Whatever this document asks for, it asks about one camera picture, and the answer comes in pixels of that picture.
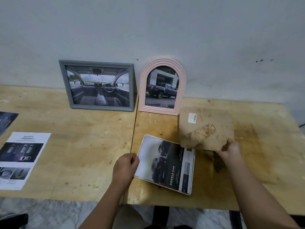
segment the gray picture frame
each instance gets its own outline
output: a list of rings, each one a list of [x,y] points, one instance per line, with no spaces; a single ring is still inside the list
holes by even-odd
[[[75,104],[71,92],[70,81],[66,66],[90,66],[90,67],[107,67],[107,68],[125,68],[129,72],[129,107],[113,107],[113,106],[98,106],[98,105],[82,105]],[[127,111],[133,112],[135,110],[134,103],[134,77],[135,70],[132,63],[118,63],[118,62],[92,62],[92,61],[78,61],[78,60],[59,60],[59,66],[63,75],[63,81],[65,83],[66,92],[71,108],[75,109],[94,109],[94,110],[111,110],[111,111]]]

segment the dark blue pickup truck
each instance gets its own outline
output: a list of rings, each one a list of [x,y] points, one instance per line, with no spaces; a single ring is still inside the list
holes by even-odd
[[[147,86],[146,89],[151,97],[157,96],[161,99],[163,98],[163,96],[177,96],[177,88],[167,83],[158,83],[157,85],[151,85],[150,88]]]

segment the hand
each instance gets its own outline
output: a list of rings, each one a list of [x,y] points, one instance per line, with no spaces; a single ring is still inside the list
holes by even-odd
[[[113,167],[111,184],[124,191],[130,184],[139,165],[139,158],[134,153],[119,157]]]
[[[228,168],[233,167],[236,165],[236,163],[242,161],[242,152],[239,144],[230,138],[227,140],[227,143],[222,147],[222,149],[217,151],[217,153]]]

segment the wooden table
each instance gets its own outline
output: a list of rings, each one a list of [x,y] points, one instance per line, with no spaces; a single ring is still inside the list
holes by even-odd
[[[305,135],[280,104],[184,98],[182,106],[228,110],[235,140],[256,177],[290,214],[305,215]],[[150,134],[179,142],[178,117],[137,112],[132,152]],[[134,178],[124,202],[190,208],[238,210],[227,171],[216,173],[212,163],[196,153],[190,196]]]
[[[136,111],[71,109],[65,90],[0,86],[0,111],[19,113],[0,148],[12,132],[51,133],[22,190],[0,196],[99,201],[131,149]]]

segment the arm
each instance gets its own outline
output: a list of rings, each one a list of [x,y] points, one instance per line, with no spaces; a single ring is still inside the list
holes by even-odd
[[[112,181],[96,205],[78,229],[111,229],[120,198],[129,186],[139,165],[136,154],[124,154],[113,167]]]
[[[217,152],[225,162],[247,228],[299,228],[296,222],[251,173],[237,142],[228,139]]]

